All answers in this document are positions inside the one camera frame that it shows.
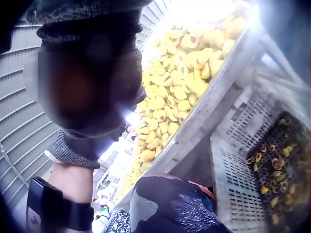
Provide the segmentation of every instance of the corrugated metal wall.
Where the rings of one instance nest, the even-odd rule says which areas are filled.
[[[170,0],[155,0],[143,9],[139,49],[169,4]],[[22,80],[26,59],[41,44],[38,28],[16,26],[11,50],[0,55],[0,191],[11,208],[28,191],[31,178],[42,176],[51,167],[44,150],[57,136],[57,126],[27,94]]]

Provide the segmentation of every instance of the patterned clothing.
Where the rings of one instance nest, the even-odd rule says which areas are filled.
[[[129,214],[118,212],[107,232],[230,232],[217,219],[212,202],[199,186],[186,180],[169,175],[144,177],[133,189],[130,224]]]

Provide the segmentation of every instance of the chainmail glove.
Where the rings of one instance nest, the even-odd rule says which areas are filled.
[[[118,128],[102,137],[77,139],[66,134],[61,128],[58,136],[45,151],[45,155],[57,163],[70,163],[98,169],[98,159],[112,143],[118,141],[125,128]]]

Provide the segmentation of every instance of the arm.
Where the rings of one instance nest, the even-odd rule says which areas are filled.
[[[93,169],[72,164],[54,163],[49,183],[63,192],[65,199],[77,203],[91,203]],[[92,231],[61,230],[63,233],[91,233]]]

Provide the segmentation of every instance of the black and white patterned fabric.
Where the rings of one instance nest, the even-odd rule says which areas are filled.
[[[130,214],[125,210],[115,213],[105,233],[130,233]]]

